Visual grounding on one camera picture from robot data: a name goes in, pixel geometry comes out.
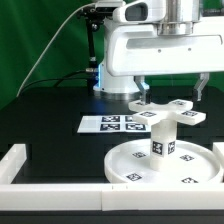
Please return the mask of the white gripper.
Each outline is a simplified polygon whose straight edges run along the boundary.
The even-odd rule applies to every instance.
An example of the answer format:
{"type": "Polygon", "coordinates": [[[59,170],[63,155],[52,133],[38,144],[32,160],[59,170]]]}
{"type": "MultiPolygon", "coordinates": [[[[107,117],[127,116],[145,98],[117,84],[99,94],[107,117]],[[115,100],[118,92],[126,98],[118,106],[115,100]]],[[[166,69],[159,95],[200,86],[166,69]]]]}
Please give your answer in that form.
{"type": "Polygon", "coordinates": [[[108,40],[106,66],[112,76],[136,76],[141,104],[151,101],[147,75],[201,73],[193,88],[198,102],[210,79],[209,73],[224,71],[224,18],[203,18],[191,35],[159,36],[149,25],[116,28],[108,40]]]}

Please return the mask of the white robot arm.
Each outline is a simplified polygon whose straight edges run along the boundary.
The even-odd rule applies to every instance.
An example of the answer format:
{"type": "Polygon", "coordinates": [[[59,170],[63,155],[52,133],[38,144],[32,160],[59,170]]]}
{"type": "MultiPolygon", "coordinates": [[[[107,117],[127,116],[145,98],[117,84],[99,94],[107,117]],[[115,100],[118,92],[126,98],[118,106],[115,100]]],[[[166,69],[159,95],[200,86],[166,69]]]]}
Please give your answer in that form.
{"type": "Polygon", "coordinates": [[[197,73],[199,101],[210,74],[224,71],[224,16],[203,17],[200,0],[92,1],[104,17],[97,95],[148,102],[146,76],[197,73]]]}

